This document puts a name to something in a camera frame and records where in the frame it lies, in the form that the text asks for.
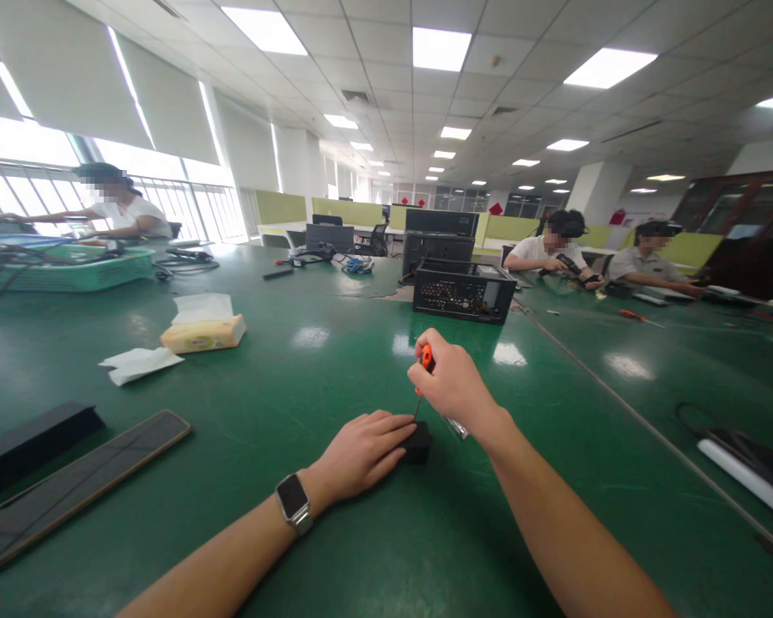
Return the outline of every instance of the woman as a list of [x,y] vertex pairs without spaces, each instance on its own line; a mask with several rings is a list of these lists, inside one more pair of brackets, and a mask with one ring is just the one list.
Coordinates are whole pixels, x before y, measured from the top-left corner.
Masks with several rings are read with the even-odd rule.
[[85,163],[72,172],[80,180],[100,193],[101,202],[85,210],[53,213],[51,215],[21,216],[14,213],[0,215],[0,219],[25,223],[65,223],[66,217],[84,216],[88,219],[111,219],[112,229],[104,236],[157,236],[172,238],[166,216],[153,203],[143,199],[143,193],[134,188],[134,182],[123,170],[108,163]]

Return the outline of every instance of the smartwatch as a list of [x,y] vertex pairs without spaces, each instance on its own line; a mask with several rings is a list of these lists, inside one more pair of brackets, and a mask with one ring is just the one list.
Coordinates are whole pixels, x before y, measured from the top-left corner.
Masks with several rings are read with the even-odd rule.
[[278,483],[275,493],[283,517],[295,527],[298,536],[305,535],[312,528],[312,518],[309,515],[309,497],[303,490],[301,479],[298,475],[287,476]]

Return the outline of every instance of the person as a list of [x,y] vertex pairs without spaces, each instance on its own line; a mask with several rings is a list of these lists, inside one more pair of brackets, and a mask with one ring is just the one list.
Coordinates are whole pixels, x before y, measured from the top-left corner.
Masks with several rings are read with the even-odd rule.
[[111,230],[104,236],[129,238],[131,236],[156,236],[172,238],[166,216],[153,203],[143,199],[143,193],[134,188],[134,182],[123,170],[108,163],[84,163],[71,170],[85,185],[100,193],[102,202],[91,208],[52,213],[51,215],[21,216],[14,213],[0,215],[26,223],[65,223],[66,217],[111,219]]
[[[426,344],[435,369],[427,373],[415,363],[407,372],[410,381],[486,451],[530,554],[564,614],[675,616],[638,563],[496,403],[470,355],[434,329],[418,338],[416,357]],[[405,454],[400,444],[415,431],[412,421],[409,415],[378,410],[344,425],[318,461],[297,472],[311,518],[325,516],[333,504],[392,472]],[[163,575],[119,616],[234,615],[298,538],[283,514],[285,500],[279,505],[275,494],[268,497]]]
[[698,298],[704,288],[693,285],[691,279],[658,253],[681,231],[681,226],[670,221],[647,221],[636,227],[632,247],[616,253],[606,269],[609,282],[622,282],[630,287],[653,286],[667,288]]
[[[549,270],[550,272],[569,272],[567,264],[557,258],[563,253],[581,271],[577,278],[586,281],[596,273],[593,272],[581,249],[573,242],[584,234],[584,215],[578,210],[558,210],[547,221],[546,230],[542,236],[523,239],[507,255],[504,268],[507,270]],[[596,289],[604,285],[604,277],[584,284],[585,289]]]

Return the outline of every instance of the screwdriver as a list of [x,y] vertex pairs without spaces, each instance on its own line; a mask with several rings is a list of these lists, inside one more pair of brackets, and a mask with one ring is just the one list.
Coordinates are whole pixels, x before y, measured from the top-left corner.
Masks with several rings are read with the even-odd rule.
[[[432,357],[432,347],[428,343],[421,349],[421,358],[418,359],[418,362],[421,363],[421,367],[426,369],[429,373],[432,373],[432,370],[435,369],[435,359]],[[419,391],[417,387],[415,392],[418,395],[418,405],[415,407],[415,414],[412,416],[413,421],[418,416],[418,409],[421,407],[421,398],[423,397],[423,393]]]
[[622,309],[619,313],[621,313],[625,318],[631,318],[631,319],[637,319],[639,322],[647,322],[648,324],[652,324],[653,326],[658,326],[659,328],[665,328],[661,324],[657,324],[656,322],[650,322],[647,318],[643,318],[642,316],[627,311],[626,309]]

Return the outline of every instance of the watch face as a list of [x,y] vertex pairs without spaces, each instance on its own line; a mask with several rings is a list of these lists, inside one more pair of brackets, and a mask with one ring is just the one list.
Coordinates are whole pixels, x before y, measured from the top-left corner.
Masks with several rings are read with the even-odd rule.
[[287,476],[283,479],[281,484],[277,486],[277,494],[281,497],[286,519],[292,519],[307,504],[307,494],[303,491],[297,475]]

